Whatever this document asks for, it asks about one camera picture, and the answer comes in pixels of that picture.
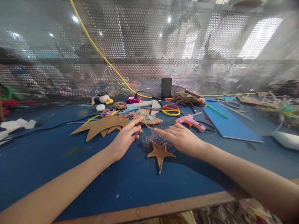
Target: scissors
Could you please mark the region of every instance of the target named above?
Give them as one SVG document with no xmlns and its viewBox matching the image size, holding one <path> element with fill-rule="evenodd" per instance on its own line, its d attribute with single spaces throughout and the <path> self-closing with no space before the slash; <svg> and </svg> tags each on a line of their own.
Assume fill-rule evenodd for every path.
<svg viewBox="0 0 299 224">
<path fill-rule="evenodd" d="M 176 106 L 176 105 L 173 105 L 173 104 L 167 104 L 163 107 L 146 107 L 145 109 L 149 109 L 149 110 L 161 110 L 164 114 L 166 115 L 170 115 L 170 116 L 178 116 L 180 115 L 180 110 L 179 110 L 179 107 Z"/>
</svg>

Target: green stick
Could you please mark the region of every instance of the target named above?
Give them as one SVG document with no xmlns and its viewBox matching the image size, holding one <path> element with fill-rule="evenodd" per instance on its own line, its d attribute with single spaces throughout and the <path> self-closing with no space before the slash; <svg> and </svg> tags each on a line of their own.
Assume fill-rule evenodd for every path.
<svg viewBox="0 0 299 224">
<path fill-rule="evenodd" d="M 215 108 L 211 107 L 210 105 L 208 105 L 208 104 L 207 104 L 207 106 L 208 106 L 208 107 L 210 107 L 212 110 L 214 110 L 214 111 L 218 112 L 219 114 L 221 114 L 223 117 L 225 117 L 225 118 L 229 119 L 229 117 L 228 117 L 228 116 L 224 115 L 224 114 L 223 114 L 223 113 L 221 113 L 220 111 L 217 111 Z"/>
</svg>

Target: hand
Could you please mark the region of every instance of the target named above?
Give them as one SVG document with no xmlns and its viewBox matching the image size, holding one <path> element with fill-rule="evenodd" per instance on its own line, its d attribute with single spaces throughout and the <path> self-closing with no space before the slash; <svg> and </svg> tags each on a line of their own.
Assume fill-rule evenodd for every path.
<svg viewBox="0 0 299 224">
<path fill-rule="evenodd" d="M 189 129 L 179 123 L 175 123 L 166 130 L 154 128 L 154 131 L 159 135 L 167 138 L 179 151 L 197 158 L 202 158 L 206 149 L 210 146 L 200 140 Z"/>
<path fill-rule="evenodd" d="M 133 134 L 136 132 L 143 132 L 140 125 L 135 127 L 135 125 L 141 120 L 142 117 L 139 117 L 130 121 L 125 127 L 120 130 L 113 142 L 111 142 L 111 144 L 107 147 L 112 153 L 115 162 L 119 161 L 124 156 L 129 146 L 133 143 L 133 141 L 135 141 L 135 139 L 139 139 L 139 135 Z"/>
</svg>

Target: perforated metal mesh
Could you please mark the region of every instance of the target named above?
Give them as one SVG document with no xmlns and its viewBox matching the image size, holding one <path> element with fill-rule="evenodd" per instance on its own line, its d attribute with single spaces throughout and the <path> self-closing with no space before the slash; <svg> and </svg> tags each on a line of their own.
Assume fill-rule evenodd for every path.
<svg viewBox="0 0 299 224">
<path fill-rule="evenodd" d="M 160 96 L 167 77 L 172 94 L 250 92 L 298 77 L 296 8 L 213 0 L 74 3 L 96 46 L 134 90 Z M 0 64 L 7 66 L 0 82 L 19 98 L 133 94 L 97 55 L 68 0 L 10 0 L 0 13 Z"/>
</svg>

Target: glue gun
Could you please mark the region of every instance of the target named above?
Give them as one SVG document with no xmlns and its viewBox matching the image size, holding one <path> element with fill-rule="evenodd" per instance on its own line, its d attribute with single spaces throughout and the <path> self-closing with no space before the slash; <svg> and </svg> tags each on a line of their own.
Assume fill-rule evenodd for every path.
<svg viewBox="0 0 299 224">
<path fill-rule="evenodd" d="M 196 127 L 200 132 L 204 132 L 205 131 L 205 126 L 203 126 L 202 124 L 198 123 L 197 121 L 193 120 L 193 116 L 196 116 L 198 114 L 201 114 L 202 112 L 199 112 L 199 113 L 196 113 L 196 114 L 193 114 L 193 115 L 186 115 L 186 116 L 183 116 L 183 117 L 180 117 L 178 119 L 175 120 L 175 123 L 179 123 L 179 124 L 182 124 L 182 123 L 187 123 L 190 127 L 192 125 L 194 125 L 194 127 Z"/>
</svg>

